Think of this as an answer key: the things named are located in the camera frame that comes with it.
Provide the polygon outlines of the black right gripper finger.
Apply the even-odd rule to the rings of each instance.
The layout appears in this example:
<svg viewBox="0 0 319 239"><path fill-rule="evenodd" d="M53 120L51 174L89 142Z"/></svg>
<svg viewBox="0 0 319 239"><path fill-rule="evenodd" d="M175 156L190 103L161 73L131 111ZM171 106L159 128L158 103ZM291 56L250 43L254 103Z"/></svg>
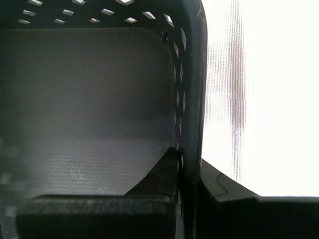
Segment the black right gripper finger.
<svg viewBox="0 0 319 239"><path fill-rule="evenodd" d="M179 227L179 151L171 147L122 196L46 195L20 207L22 239L173 239Z"/></svg>
<svg viewBox="0 0 319 239"><path fill-rule="evenodd" d="M317 239L317 197L263 197L201 162L199 239Z"/></svg>

